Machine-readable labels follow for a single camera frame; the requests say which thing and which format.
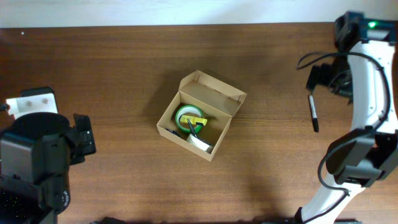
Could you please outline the yellow highlighter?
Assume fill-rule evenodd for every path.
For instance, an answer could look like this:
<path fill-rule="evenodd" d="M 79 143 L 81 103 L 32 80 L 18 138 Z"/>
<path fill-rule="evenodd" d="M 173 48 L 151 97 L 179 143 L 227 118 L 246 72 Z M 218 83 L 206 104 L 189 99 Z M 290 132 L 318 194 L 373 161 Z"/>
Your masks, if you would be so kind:
<path fill-rule="evenodd" d="M 193 125 L 200 125 L 200 126 L 205 126 L 206 125 L 206 123 L 207 123 L 207 119 L 205 119 L 205 118 L 199 118 L 199 117 L 196 117 L 196 116 L 189 116 L 189 115 L 182 115 L 181 117 L 180 117 L 180 119 L 179 119 L 179 121 L 181 122 L 181 123 L 187 123 L 187 120 L 190 120 L 190 122 L 193 124 Z"/>

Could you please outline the black marker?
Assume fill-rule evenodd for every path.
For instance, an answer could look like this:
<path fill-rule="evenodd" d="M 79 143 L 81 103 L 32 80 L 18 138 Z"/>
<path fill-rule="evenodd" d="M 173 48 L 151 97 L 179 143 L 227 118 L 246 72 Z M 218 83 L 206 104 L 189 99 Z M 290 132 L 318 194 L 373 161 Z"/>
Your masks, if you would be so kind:
<path fill-rule="evenodd" d="M 318 116 L 317 116 L 317 113 L 316 113 L 315 103 L 314 103 L 312 95 L 308 96 L 308 104 L 309 104 L 309 108 L 310 108 L 310 114 L 311 114 L 313 130 L 316 133 L 318 133 L 319 132 Z"/>

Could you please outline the blue pen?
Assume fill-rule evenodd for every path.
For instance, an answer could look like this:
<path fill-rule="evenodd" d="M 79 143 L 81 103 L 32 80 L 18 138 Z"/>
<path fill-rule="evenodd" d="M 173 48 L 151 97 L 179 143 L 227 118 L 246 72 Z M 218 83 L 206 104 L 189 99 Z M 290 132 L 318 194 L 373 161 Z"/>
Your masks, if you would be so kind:
<path fill-rule="evenodd" d="M 174 131 L 174 130 L 171 130 L 171 129 L 169 129 L 169 128 L 166 128 L 166 130 L 167 130 L 168 132 L 170 132 L 170 133 L 176 135 L 177 137 L 182 138 L 181 135 L 179 135 L 178 132 L 176 132 L 176 131 Z"/>

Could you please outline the beige tape roll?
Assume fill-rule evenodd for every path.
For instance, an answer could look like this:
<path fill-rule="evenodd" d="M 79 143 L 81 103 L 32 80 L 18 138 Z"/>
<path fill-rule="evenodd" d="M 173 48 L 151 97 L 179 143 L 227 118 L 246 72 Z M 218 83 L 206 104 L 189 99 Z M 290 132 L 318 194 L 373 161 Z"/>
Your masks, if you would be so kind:
<path fill-rule="evenodd" d="M 194 145 L 195 147 L 197 147 L 197 148 L 201 149 L 202 151 L 205 151 L 209 154 L 211 154 L 211 152 L 214 148 L 210 143 L 208 143 L 200 138 L 197 138 L 193 134 L 190 134 L 188 136 L 187 142 L 189 142 L 190 144 Z"/>

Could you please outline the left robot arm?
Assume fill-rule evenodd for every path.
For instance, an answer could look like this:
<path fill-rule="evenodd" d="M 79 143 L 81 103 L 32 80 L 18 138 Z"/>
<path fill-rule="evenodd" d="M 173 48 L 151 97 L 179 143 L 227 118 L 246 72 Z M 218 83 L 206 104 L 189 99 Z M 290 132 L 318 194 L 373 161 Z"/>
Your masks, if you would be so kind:
<path fill-rule="evenodd" d="M 56 223 L 71 201 L 70 166 L 96 152 L 90 118 L 74 114 L 70 125 L 47 86 L 1 109 L 14 118 L 1 131 L 1 223 Z"/>

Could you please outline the green tape roll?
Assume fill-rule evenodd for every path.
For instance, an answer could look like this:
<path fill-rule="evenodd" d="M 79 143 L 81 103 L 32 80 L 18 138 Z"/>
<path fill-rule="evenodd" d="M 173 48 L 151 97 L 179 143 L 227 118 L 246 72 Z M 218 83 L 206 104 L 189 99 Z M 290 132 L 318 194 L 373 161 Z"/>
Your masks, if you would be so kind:
<path fill-rule="evenodd" d="M 184 123 L 181 120 L 182 116 L 184 116 L 184 115 L 201 119 L 199 124 L 191 121 L 191 123 L 195 129 L 195 132 L 199 133 L 200 130 L 202 129 L 202 126 L 205 125 L 205 123 L 203 123 L 203 121 L 205 120 L 205 117 L 203 116 L 201 109 L 199 109 L 198 107 L 196 107 L 194 105 L 185 105 L 185 106 L 182 106 L 181 108 L 179 108 L 175 115 L 175 122 L 176 122 L 178 128 L 181 130 L 181 132 L 183 132 L 185 134 L 189 134 L 190 128 L 189 128 L 188 123 L 187 122 Z"/>

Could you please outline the black pen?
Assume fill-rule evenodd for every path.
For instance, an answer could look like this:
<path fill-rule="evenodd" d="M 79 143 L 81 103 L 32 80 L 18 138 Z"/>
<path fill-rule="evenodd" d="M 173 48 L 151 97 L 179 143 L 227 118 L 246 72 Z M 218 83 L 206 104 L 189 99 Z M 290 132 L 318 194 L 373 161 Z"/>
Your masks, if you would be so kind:
<path fill-rule="evenodd" d="M 187 123 L 188 123 L 188 126 L 190 128 L 190 132 L 191 132 L 192 136 L 197 138 L 198 136 L 197 136 L 197 133 L 195 131 L 195 128 L 193 127 L 193 124 L 190 122 L 189 119 L 187 120 Z"/>

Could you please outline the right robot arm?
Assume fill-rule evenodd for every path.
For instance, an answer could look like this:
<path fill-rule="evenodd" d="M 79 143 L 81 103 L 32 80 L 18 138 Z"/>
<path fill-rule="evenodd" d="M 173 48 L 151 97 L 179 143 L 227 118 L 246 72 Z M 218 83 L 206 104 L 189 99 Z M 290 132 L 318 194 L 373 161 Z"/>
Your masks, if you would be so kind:
<path fill-rule="evenodd" d="M 397 167 L 397 115 L 392 61 L 393 22 L 348 11 L 334 23 L 336 52 L 312 52 L 306 88 L 327 87 L 353 105 L 349 133 L 332 142 L 320 161 L 320 188 L 300 207 L 295 223 L 337 223 L 349 202 Z"/>

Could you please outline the cardboard box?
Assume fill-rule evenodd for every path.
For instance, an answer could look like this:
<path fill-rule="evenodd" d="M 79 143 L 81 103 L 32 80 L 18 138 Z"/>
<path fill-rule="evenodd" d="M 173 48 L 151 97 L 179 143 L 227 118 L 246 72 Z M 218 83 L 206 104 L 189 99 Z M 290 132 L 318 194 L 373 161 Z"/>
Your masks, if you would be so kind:
<path fill-rule="evenodd" d="M 245 92 L 197 70 L 181 80 L 178 92 L 157 123 L 158 132 L 168 140 L 211 161 L 246 97 Z M 208 120 L 197 136 L 214 147 L 211 154 L 187 142 L 191 133 L 185 134 L 178 128 L 175 115 L 185 105 L 198 107 Z M 178 132 L 182 138 L 168 132 L 166 128 Z"/>

